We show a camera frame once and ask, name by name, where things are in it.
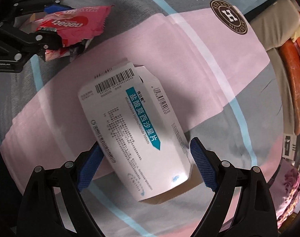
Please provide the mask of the pink nabati wafer wrapper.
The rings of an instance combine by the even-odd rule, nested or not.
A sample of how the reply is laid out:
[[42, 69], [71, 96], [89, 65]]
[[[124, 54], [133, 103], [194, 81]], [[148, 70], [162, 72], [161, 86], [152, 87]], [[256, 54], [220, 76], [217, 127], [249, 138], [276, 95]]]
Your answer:
[[40, 54], [43, 61], [69, 57], [75, 60], [83, 54], [93, 38], [104, 32], [105, 21], [111, 12], [111, 6], [83, 7], [79, 9], [62, 10], [61, 7], [49, 7], [47, 10], [54, 12], [46, 14], [43, 18], [36, 19], [33, 15], [28, 24], [32, 32], [47, 30], [57, 32], [62, 38], [62, 47], [58, 50], [45, 48]]

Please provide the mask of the white medicine box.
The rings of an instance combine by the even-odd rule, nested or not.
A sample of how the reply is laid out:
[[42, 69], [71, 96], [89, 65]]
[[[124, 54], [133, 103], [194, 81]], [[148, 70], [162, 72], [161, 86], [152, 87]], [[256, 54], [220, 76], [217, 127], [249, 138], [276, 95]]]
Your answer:
[[102, 152], [137, 201], [160, 204], [184, 192], [193, 161], [157, 77], [124, 60], [78, 97]]

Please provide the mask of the floral pink bed blanket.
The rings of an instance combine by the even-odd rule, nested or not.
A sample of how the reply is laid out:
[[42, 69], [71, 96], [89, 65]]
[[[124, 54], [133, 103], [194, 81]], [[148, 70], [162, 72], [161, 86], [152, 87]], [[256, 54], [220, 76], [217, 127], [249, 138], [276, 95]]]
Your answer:
[[277, 172], [269, 181], [277, 227], [292, 214], [300, 200], [300, 172], [288, 161], [281, 159]]

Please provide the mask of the plaid tablecloth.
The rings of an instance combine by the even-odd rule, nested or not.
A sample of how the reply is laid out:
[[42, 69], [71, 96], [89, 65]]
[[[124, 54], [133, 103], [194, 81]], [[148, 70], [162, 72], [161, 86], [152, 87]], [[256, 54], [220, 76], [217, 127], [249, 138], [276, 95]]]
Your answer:
[[[254, 30], [230, 30], [210, 1], [61, 0], [111, 12], [103, 34], [76, 60], [34, 56], [22, 72], [0, 73], [0, 236], [15, 226], [35, 166], [59, 167], [93, 145], [78, 92], [122, 59], [159, 79], [188, 139], [198, 137], [236, 167], [258, 165], [266, 179], [273, 176], [283, 146], [276, 74]], [[0, 0], [0, 16], [12, 11]]]

